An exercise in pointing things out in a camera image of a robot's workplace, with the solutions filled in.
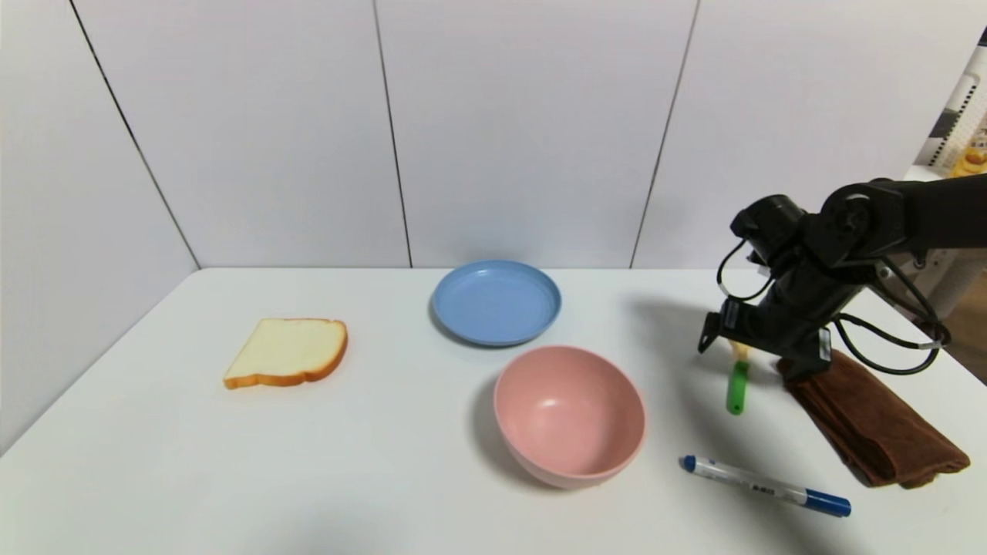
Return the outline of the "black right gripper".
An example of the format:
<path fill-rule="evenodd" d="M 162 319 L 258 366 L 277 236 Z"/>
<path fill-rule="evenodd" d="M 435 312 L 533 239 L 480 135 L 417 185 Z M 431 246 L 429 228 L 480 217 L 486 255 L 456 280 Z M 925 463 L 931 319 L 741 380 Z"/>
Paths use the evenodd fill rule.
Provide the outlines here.
<path fill-rule="evenodd" d="M 727 295 L 719 312 L 708 312 L 699 354 L 718 337 L 782 358 L 784 382 L 804 382 L 830 369 L 828 325 L 864 287 L 863 271 L 788 271 L 750 304 Z"/>

